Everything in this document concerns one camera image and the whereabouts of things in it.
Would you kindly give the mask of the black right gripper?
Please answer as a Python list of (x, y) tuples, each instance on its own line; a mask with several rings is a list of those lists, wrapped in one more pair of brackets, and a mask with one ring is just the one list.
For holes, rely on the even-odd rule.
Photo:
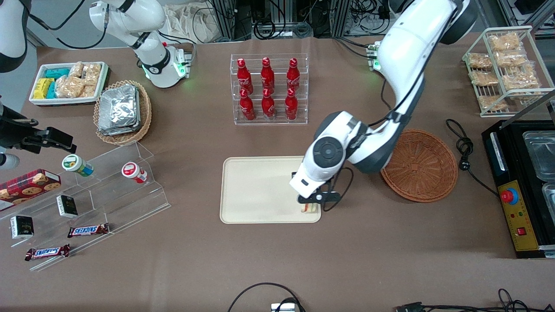
[(39, 154), (43, 147), (53, 147), (68, 153), (76, 153), (77, 146), (73, 143), (73, 136), (62, 132), (54, 127), (46, 128), (46, 144), (42, 137), (36, 133), (39, 131), (33, 126), (38, 122), (34, 119), (30, 123), (24, 123), (24, 115), (2, 106), (0, 121), (0, 146), (7, 150), (15, 148)]

